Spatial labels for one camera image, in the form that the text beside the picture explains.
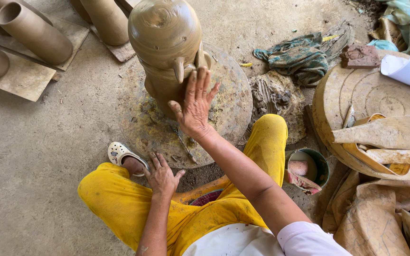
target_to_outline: cloth rag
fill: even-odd
[[[271,70],[282,75],[294,75],[308,85],[319,81],[328,71],[326,55],[319,50],[322,33],[296,37],[283,41],[269,50],[254,49],[254,56],[267,61]]]

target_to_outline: left hand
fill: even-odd
[[[145,177],[153,190],[153,196],[172,199],[179,183],[179,179],[186,173],[185,170],[177,172],[174,176],[172,169],[168,166],[161,153],[150,154],[152,163],[149,163],[151,173],[144,168]]]

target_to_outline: round wooden board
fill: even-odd
[[[378,50],[378,53],[380,59],[386,54],[410,58],[410,55],[389,50]],[[349,154],[341,144],[331,143],[331,131],[343,128],[351,104],[354,104],[357,119],[374,113],[386,117],[410,115],[410,86],[382,75],[380,68],[345,69],[338,64],[322,78],[312,101],[317,133],[338,160],[373,177],[410,180],[410,170],[404,176],[375,172]]]
[[[208,123],[235,145],[251,119],[252,94],[248,79],[238,63],[224,50],[207,43],[204,43],[204,50],[214,56],[211,60],[210,85],[222,83],[211,103]],[[213,163],[213,158],[180,130],[179,136],[197,163],[191,160],[178,135],[172,130],[179,129],[178,123],[166,118],[145,90],[144,68],[136,57],[129,61],[132,63],[128,75],[116,91],[117,121],[126,138],[123,143],[146,160],[149,159],[150,151],[161,152],[172,168],[191,169]]]

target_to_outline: brick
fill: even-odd
[[[374,46],[346,46],[339,56],[343,68],[370,69],[380,67],[379,54]]]

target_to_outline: concrete floor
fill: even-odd
[[[28,2],[45,13],[86,25],[65,0]],[[254,48],[326,32],[343,17],[354,26],[356,40],[366,43],[366,33],[373,26],[365,14],[341,0],[189,3],[202,23],[204,41],[223,48],[237,61],[256,64],[254,69],[244,69],[248,77],[267,69],[252,56]],[[125,76],[132,65],[139,65],[135,58],[120,64],[90,33],[63,78],[45,89],[45,104],[0,90],[0,255],[133,253],[77,195],[80,180],[108,161],[108,144],[124,141],[115,116],[115,90],[121,86],[118,74]],[[305,89],[304,94],[310,101],[313,89]],[[289,147],[317,148],[310,127],[307,131],[308,137]],[[321,223],[323,210],[347,170],[333,157],[329,163],[333,177],[318,195],[308,197],[298,189],[286,188],[316,223]]]

